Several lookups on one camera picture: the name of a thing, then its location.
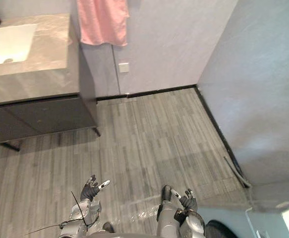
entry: cabinet leg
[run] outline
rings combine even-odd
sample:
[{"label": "cabinet leg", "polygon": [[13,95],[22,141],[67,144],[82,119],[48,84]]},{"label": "cabinet leg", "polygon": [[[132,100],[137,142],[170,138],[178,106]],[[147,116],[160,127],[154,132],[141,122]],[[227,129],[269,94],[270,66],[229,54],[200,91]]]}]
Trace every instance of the cabinet leg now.
[{"label": "cabinet leg", "polygon": [[9,144],[9,143],[7,143],[7,142],[0,143],[0,145],[3,146],[3,147],[5,147],[5,148],[8,148],[8,149],[10,149],[10,150],[14,150],[14,151],[17,151],[17,152],[20,151],[20,147],[16,147],[16,146],[11,145],[11,144]]},{"label": "cabinet leg", "polygon": [[97,134],[97,136],[101,136],[100,132],[96,127],[93,127],[93,131]]}]

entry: drain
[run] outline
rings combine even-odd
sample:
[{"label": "drain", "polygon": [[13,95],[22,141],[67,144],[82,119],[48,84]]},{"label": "drain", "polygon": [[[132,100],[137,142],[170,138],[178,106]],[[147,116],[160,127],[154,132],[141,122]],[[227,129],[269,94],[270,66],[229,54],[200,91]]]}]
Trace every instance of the drain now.
[{"label": "drain", "polygon": [[11,62],[13,62],[13,59],[8,58],[8,59],[6,59],[3,63],[11,63]]}]

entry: pink towel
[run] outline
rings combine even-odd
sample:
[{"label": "pink towel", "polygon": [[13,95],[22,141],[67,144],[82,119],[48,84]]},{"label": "pink towel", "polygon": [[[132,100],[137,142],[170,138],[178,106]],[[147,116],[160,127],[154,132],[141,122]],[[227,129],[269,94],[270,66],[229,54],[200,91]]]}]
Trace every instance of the pink towel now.
[{"label": "pink towel", "polygon": [[77,0],[80,41],[89,45],[126,46],[126,0]]}]

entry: white sink basin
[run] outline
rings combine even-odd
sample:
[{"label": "white sink basin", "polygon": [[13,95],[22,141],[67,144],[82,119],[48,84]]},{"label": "white sink basin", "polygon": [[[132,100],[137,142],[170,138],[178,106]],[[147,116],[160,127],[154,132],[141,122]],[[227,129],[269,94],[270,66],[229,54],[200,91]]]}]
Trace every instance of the white sink basin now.
[{"label": "white sink basin", "polygon": [[0,64],[27,59],[37,24],[0,27]]}]

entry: gray wood-grain floor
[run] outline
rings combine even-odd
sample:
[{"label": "gray wood-grain floor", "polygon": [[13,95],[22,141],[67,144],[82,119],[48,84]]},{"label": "gray wood-grain floor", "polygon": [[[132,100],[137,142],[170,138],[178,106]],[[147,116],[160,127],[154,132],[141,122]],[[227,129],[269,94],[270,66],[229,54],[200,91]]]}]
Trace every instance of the gray wood-grain floor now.
[{"label": "gray wood-grain floor", "polygon": [[[21,152],[0,147],[0,238],[22,237],[67,220],[92,173],[111,179],[96,228],[154,234],[160,188],[195,190],[200,204],[241,185],[194,89],[98,103],[97,138],[82,129],[25,139]],[[30,235],[57,237],[50,228]]]}]

